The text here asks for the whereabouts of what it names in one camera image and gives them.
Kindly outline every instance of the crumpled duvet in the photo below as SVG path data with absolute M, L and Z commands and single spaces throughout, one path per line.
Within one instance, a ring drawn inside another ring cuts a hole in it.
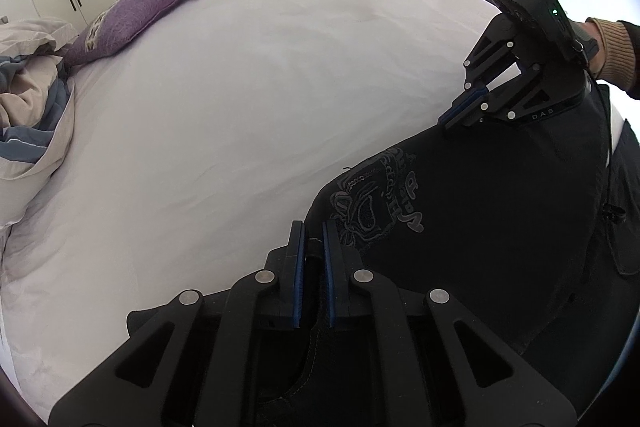
M 42 158 L 69 97 L 61 57 L 0 56 L 0 158 Z

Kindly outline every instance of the bed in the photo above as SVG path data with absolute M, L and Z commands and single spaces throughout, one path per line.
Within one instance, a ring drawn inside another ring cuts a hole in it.
M 3 341 L 27 403 L 46 421 L 127 339 L 130 311 L 229 288 L 326 183 L 435 124 L 496 13 L 482 0 L 188 0 L 77 69 L 70 149 L 2 258 Z M 613 111 L 614 142 L 622 121 Z

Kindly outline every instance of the wrist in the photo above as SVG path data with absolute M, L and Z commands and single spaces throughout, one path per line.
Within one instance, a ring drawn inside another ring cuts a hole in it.
M 596 55 L 589 61 L 589 69 L 594 76 L 598 76 L 604 67 L 604 64 L 607 59 L 607 51 L 602 40 L 602 34 L 600 33 L 600 29 L 598 25 L 594 22 L 582 22 L 579 23 L 582 29 L 584 29 L 592 38 L 596 39 L 598 43 L 598 52 Z
M 602 40 L 601 49 L 604 50 L 604 58 L 601 60 L 600 71 L 596 68 L 600 66 L 599 61 L 591 64 L 590 70 L 602 80 L 618 86 L 622 90 L 629 90 L 635 82 L 636 53 L 625 25 L 620 22 L 612 22 L 603 19 L 588 18 L 584 23 L 584 30 L 595 32 L 593 25 L 598 31 L 594 35 L 596 39 Z

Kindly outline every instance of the brown sleeve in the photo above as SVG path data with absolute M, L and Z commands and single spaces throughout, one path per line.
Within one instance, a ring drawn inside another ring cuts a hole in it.
M 596 24 L 602 35 L 605 63 L 597 77 L 620 89 L 629 91 L 636 85 L 636 51 L 625 25 L 603 19 L 588 18 Z
M 636 26 L 630 22 L 620 21 L 626 28 L 631 44 L 636 52 L 636 74 L 632 87 L 627 94 L 636 100 L 640 100 L 640 26 Z

